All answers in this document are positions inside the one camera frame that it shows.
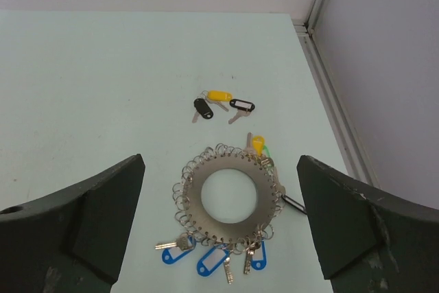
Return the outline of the metal disc keyring organizer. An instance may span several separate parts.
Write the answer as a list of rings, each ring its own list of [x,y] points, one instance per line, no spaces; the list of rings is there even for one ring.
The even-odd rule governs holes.
[[[248,247],[274,237],[282,192],[272,159],[219,143],[183,166],[174,217],[205,246]]]

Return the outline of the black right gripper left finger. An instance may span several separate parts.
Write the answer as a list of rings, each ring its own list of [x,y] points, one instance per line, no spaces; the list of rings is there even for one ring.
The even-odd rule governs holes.
[[[1,211],[2,292],[110,292],[143,184],[135,154],[74,185]]]

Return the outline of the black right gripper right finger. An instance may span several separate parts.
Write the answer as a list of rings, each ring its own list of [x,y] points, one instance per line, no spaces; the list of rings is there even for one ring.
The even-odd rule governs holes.
[[[297,164],[323,277],[334,292],[437,292],[438,210],[312,156]]]

